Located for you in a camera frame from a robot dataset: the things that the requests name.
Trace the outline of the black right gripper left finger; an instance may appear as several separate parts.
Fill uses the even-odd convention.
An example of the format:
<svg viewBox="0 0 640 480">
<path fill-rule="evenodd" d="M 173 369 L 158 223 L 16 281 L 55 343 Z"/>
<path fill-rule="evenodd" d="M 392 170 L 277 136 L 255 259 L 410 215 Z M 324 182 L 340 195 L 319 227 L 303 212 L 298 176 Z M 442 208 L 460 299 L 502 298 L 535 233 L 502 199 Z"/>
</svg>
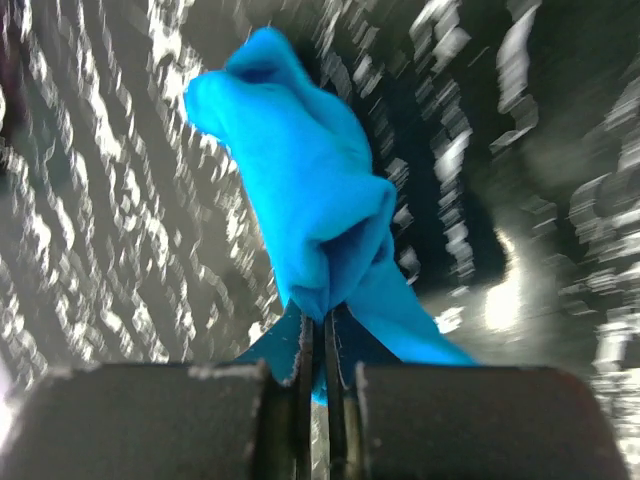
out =
<svg viewBox="0 0 640 480">
<path fill-rule="evenodd" d="M 289 303 L 237 361 L 258 364 L 269 374 L 260 400 L 252 477 L 309 479 L 313 321 Z"/>
</svg>

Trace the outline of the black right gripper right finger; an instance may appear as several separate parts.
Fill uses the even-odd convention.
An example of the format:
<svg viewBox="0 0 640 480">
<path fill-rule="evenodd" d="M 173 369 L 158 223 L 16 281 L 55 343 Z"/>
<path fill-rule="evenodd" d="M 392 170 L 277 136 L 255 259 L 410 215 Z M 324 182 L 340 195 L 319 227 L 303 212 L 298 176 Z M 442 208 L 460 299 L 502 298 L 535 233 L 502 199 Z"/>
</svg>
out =
<svg viewBox="0 0 640 480">
<path fill-rule="evenodd" d="M 324 323 L 331 479 L 366 479 L 362 415 L 357 398 L 360 364 L 396 364 L 399 359 L 352 315 L 333 309 Z"/>
</svg>

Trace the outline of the blue t shirt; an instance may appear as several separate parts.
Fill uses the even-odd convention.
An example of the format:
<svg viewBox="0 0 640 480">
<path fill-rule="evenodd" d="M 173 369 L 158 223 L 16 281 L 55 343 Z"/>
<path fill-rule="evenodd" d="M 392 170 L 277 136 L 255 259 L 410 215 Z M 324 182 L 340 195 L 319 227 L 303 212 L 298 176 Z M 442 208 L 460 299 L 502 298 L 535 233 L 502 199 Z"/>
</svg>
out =
<svg viewBox="0 0 640 480">
<path fill-rule="evenodd" d="M 317 323 L 346 305 L 405 362 L 472 364 L 395 263 L 396 189 L 373 173 L 359 121 L 312 82 L 280 31 L 255 31 L 224 68 L 192 79 L 184 106 L 236 162 L 283 303 Z"/>
</svg>

